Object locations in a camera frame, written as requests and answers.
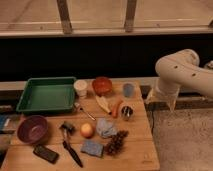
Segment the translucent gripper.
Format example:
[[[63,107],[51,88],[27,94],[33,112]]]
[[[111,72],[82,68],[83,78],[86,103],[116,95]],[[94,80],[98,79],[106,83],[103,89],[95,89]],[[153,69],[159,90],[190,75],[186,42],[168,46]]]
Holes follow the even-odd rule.
[[[173,112],[176,107],[179,90],[180,88],[177,88],[173,92],[166,92],[160,90],[158,87],[153,87],[148,93],[146,103],[163,102],[169,107],[170,111]]]

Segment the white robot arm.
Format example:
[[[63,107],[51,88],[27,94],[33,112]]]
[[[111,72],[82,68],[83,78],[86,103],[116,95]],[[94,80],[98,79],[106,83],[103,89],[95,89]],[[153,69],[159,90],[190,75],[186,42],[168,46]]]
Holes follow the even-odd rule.
[[[182,86],[213,99],[213,60],[203,68],[199,63],[199,55],[192,49],[161,57],[155,64],[158,78],[145,103],[165,102],[173,111]]]

